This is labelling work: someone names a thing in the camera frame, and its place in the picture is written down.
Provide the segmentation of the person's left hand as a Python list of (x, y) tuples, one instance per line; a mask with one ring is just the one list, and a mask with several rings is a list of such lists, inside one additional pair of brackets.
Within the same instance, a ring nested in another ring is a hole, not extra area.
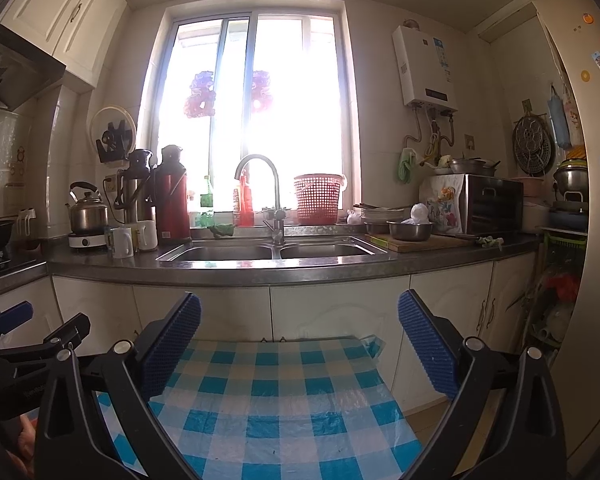
[(38, 421), (31, 420), (26, 414), (19, 416), (21, 426), (20, 434), (17, 438), (18, 453), (8, 453), (8, 456), (16, 466), (16, 468), (25, 474), (29, 479), (34, 478), (34, 450), (36, 424)]

